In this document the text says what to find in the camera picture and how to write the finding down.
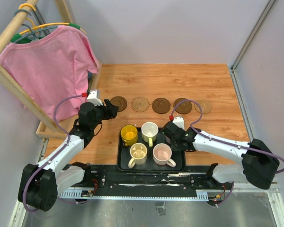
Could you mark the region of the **yellow transparent cup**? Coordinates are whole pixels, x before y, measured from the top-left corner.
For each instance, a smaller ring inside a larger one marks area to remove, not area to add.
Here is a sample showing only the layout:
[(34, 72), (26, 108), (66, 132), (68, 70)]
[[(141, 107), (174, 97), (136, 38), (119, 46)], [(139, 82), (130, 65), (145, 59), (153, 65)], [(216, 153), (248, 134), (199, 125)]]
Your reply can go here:
[(120, 136), (125, 146), (132, 146), (138, 141), (138, 130), (134, 125), (125, 125), (121, 129)]

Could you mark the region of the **purple transparent cup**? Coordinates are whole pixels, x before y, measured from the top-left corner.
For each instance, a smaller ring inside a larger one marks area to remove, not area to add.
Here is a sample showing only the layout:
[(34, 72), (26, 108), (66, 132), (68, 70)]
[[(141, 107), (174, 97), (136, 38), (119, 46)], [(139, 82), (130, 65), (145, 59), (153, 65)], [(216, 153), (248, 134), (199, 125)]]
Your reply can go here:
[(171, 144), (171, 139), (172, 139), (172, 134), (170, 133), (165, 133), (165, 140), (168, 144)]

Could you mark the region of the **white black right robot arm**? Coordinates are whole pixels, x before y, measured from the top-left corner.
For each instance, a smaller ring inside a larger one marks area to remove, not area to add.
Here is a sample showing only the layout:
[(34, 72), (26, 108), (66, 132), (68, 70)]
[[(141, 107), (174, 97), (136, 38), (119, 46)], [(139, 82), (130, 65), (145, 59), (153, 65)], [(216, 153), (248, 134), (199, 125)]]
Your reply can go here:
[(205, 184), (210, 189), (216, 189), (226, 182), (249, 182), (267, 190), (280, 165), (276, 155), (258, 139), (251, 142), (234, 141), (194, 127), (184, 130), (173, 122), (166, 123), (160, 131), (170, 140), (173, 151), (209, 152), (235, 162), (230, 166), (212, 165), (205, 177)]

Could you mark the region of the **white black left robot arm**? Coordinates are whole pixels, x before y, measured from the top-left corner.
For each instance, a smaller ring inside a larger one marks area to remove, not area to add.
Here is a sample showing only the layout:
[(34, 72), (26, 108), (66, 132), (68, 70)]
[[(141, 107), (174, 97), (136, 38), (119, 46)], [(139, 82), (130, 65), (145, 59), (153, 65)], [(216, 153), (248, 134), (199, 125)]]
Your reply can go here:
[(78, 118), (63, 143), (39, 163), (27, 164), (18, 191), (18, 201), (28, 212), (48, 211), (60, 193), (78, 183), (81, 187), (91, 184), (92, 175), (83, 164), (63, 168), (81, 152), (95, 136), (94, 130), (103, 121), (117, 116), (118, 106), (106, 99), (101, 105), (85, 102), (80, 106)]

